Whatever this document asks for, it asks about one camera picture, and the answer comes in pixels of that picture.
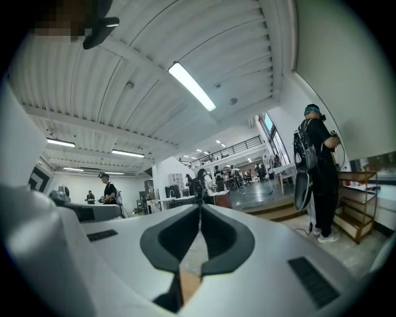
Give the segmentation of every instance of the hair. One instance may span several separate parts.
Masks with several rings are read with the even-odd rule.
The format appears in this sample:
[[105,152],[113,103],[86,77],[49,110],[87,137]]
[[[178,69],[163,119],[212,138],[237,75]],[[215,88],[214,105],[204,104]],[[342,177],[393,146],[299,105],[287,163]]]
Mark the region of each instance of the hair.
[[205,172],[206,172],[206,169],[201,168],[201,169],[198,171],[197,178],[198,178],[199,180],[203,180],[203,179],[204,179],[204,173],[205,173]]

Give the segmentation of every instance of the white corrugated ceiling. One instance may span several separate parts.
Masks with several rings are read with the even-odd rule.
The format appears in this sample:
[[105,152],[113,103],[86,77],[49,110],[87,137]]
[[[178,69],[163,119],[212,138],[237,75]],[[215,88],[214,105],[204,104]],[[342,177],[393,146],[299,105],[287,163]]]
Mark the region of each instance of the white corrugated ceiling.
[[[118,16],[120,25],[101,46],[84,50],[82,42],[29,36],[10,67],[11,86],[37,126],[81,150],[47,149],[54,165],[141,172],[164,152],[179,152],[201,131],[272,96],[271,49],[259,1],[114,0],[108,16]],[[132,53],[120,53],[125,47]],[[136,54],[141,63],[130,56]],[[207,92],[214,111],[175,86],[165,73],[174,61]],[[231,105],[231,98],[238,102]],[[146,158],[101,159],[113,149]]]

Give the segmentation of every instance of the black backpack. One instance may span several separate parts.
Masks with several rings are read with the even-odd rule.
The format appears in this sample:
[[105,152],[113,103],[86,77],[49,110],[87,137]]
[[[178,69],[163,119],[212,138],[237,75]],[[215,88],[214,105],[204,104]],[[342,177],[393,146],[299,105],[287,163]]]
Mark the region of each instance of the black backpack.
[[312,119],[304,120],[298,130],[294,132],[293,147],[295,152],[295,164],[298,171],[308,172],[317,166],[317,154],[306,132],[308,125]]

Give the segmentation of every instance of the ceiling light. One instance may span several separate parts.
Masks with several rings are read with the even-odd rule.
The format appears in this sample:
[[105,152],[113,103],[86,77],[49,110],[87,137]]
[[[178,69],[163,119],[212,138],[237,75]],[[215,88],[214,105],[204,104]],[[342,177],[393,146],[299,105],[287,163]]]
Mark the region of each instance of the ceiling light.
[[125,151],[119,151],[119,150],[112,150],[111,153],[113,153],[113,154],[119,154],[119,155],[134,156],[134,157],[144,157],[143,154],[132,153],[132,152],[125,152]]
[[187,88],[190,93],[192,93],[208,111],[216,109],[213,101],[211,101],[211,99],[200,87],[200,85],[198,85],[195,79],[191,77],[191,75],[187,72],[187,70],[184,69],[182,65],[180,65],[179,63],[174,63],[169,68],[169,73],[174,78],[176,78],[180,82],[180,84],[185,86],[185,88]]
[[81,168],[64,167],[63,169],[68,171],[84,172],[84,170],[82,170]]
[[49,139],[49,138],[47,138],[47,142],[51,143],[51,144],[63,145],[63,146],[68,146],[68,147],[75,147],[75,144],[73,142],[59,141],[59,140]]

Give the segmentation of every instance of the railing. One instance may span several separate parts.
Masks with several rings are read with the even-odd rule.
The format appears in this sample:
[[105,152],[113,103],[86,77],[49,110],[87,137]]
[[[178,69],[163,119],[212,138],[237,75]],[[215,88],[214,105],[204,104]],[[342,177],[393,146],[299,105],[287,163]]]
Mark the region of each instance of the railing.
[[230,147],[226,147],[223,150],[220,150],[215,153],[211,153],[211,154],[201,157],[195,161],[192,161],[190,164],[190,168],[199,167],[199,166],[208,164],[210,162],[214,162],[219,159],[223,159],[227,156],[242,152],[247,149],[251,149],[252,147],[258,146],[260,144],[262,144],[260,136],[252,137],[249,140],[243,141],[241,143],[235,144]]

